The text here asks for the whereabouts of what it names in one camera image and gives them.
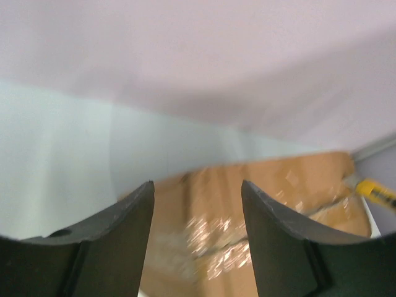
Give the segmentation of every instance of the clear packing tape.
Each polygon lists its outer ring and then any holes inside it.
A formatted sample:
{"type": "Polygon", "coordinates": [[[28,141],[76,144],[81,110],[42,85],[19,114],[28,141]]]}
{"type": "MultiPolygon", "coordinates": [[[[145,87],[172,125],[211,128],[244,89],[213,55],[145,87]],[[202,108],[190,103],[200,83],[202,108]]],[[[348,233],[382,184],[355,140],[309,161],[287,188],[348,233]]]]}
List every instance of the clear packing tape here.
{"type": "MultiPolygon", "coordinates": [[[[349,195],[308,216],[329,227],[351,233],[356,230],[356,225],[364,223],[355,207],[359,203],[359,196],[349,195]]],[[[201,273],[204,270],[207,279],[211,280],[221,273],[251,264],[244,222],[234,222],[231,218],[211,221],[204,217],[193,218],[186,231],[187,244],[193,257],[205,258],[204,265],[200,265],[199,269],[201,273]]]]}

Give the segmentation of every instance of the yellow box cutter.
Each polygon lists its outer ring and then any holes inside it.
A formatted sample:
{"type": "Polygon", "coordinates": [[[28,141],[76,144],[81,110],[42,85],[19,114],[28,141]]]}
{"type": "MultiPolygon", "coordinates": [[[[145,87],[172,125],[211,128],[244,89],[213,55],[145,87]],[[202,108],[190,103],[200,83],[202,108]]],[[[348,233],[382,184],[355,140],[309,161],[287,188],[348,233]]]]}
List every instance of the yellow box cutter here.
{"type": "Polygon", "coordinates": [[[347,176],[343,182],[356,193],[370,201],[396,212],[396,193],[372,179],[360,178],[357,174],[347,176]]]}

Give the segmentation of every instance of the yellow handle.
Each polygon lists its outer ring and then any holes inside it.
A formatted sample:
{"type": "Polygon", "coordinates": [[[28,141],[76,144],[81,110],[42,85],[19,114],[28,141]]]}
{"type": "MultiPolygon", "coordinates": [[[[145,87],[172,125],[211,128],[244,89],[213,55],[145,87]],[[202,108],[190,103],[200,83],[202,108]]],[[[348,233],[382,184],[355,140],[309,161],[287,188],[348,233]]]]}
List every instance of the yellow handle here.
{"type": "Polygon", "coordinates": [[[364,179],[356,186],[356,192],[374,203],[396,212],[396,193],[371,179],[364,179]]]}

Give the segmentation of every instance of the white surface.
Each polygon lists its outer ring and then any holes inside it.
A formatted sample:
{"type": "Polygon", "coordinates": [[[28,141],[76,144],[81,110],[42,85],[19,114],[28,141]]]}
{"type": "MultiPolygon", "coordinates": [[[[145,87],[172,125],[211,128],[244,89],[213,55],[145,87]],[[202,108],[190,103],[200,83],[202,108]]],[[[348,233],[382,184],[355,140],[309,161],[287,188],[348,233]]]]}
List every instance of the white surface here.
{"type": "Polygon", "coordinates": [[[310,147],[0,82],[0,234],[48,235],[148,179],[310,147]]]}
{"type": "Polygon", "coordinates": [[[395,131],[396,2],[28,0],[0,76],[356,149],[395,131]]]}

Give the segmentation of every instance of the cardboard box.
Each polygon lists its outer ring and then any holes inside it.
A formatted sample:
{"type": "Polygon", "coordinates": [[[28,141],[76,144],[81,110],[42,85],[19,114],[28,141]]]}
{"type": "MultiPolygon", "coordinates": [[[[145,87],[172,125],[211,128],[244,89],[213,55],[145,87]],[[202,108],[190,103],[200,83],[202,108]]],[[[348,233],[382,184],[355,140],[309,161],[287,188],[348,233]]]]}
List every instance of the cardboard box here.
{"type": "Polygon", "coordinates": [[[363,204],[342,184],[353,171],[349,155],[334,152],[203,168],[155,183],[141,290],[149,297],[257,296],[244,227],[244,179],[325,225],[370,236],[363,204]]]}

